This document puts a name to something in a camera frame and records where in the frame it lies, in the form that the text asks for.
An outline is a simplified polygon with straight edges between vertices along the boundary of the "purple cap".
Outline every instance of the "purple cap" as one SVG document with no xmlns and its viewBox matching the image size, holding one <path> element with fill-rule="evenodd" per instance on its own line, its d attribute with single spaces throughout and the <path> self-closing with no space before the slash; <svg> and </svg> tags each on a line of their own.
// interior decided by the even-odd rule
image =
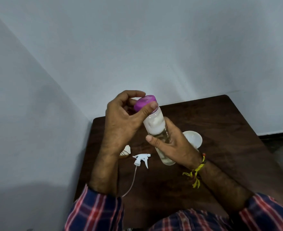
<svg viewBox="0 0 283 231">
<path fill-rule="evenodd" d="M 149 104 L 152 101 L 156 101 L 154 95 L 147 95 L 145 97 L 140 98 L 136 104 L 134 105 L 134 110 L 138 112 L 141 110 L 146 104 Z"/>
</svg>

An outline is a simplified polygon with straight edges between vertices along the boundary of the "white wall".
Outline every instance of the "white wall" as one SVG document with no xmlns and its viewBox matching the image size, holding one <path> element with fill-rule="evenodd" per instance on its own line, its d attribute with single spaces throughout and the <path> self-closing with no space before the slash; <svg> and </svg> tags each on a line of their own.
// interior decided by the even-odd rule
<svg viewBox="0 0 283 231">
<path fill-rule="evenodd" d="M 0 20 L 0 230 L 60 230 L 89 120 Z"/>
<path fill-rule="evenodd" d="M 227 94 L 283 132 L 283 0 L 0 0 L 0 18 L 90 120 L 124 89 Z"/>
</svg>

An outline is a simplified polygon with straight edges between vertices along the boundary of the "yellow bracelet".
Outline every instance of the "yellow bracelet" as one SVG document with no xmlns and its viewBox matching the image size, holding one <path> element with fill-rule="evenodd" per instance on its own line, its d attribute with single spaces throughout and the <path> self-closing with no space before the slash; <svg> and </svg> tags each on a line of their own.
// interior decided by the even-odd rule
<svg viewBox="0 0 283 231">
<path fill-rule="evenodd" d="M 201 164 L 197 167 L 197 169 L 195 169 L 195 170 L 193 170 L 195 173 L 194 173 L 194 175 L 195 175 L 195 183 L 193 184 L 193 188 L 196 188 L 196 186 L 197 186 L 197 188 L 199 188 L 199 186 L 200 186 L 200 180 L 197 178 L 197 173 L 198 173 L 198 171 L 205 165 L 205 153 L 203 153 L 202 154 L 202 162 L 201 162 Z M 193 177 L 193 171 L 191 171 L 190 173 L 182 173 L 182 175 L 187 175 L 187 176 L 189 176 L 189 177 Z"/>
</svg>

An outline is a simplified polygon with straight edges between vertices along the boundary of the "transparent bottle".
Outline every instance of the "transparent bottle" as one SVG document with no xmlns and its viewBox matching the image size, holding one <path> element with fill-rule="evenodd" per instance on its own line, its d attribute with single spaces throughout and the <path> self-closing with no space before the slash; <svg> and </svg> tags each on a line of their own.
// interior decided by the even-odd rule
<svg viewBox="0 0 283 231">
<path fill-rule="evenodd" d="M 153 95 L 147 95 L 145 97 L 140 98 L 136 104 L 134 105 L 134 109 L 136 112 L 141 110 L 143 106 L 146 104 L 156 101 L 155 96 Z M 146 127 L 146 130 L 148 133 L 160 140 L 162 140 L 165 143 L 169 143 L 170 137 L 168 133 L 168 129 L 162 114 L 162 111 L 160 107 L 158 107 L 153 113 L 151 113 L 145 120 L 144 120 L 144 126 Z M 160 151 L 158 148 L 155 148 L 157 150 L 157 153 L 160 156 L 161 161 L 163 164 L 166 165 L 173 165 L 175 162 L 171 159 L 167 158 L 162 151 Z"/>
</svg>

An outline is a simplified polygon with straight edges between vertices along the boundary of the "white spray trigger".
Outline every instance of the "white spray trigger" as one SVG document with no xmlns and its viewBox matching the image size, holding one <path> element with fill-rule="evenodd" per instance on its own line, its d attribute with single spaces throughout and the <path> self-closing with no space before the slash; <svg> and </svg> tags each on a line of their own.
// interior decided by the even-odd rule
<svg viewBox="0 0 283 231">
<path fill-rule="evenodd" d="M 151 156 L 150 154 L 134 155 L 133 157 L 136 159 L 134 165 L 140 166 L 140 161 L 143 160 L 144 163 L 146 164 L 146 167 L 148 168 L 148 157 L 150 156 Z"/>
</svg>

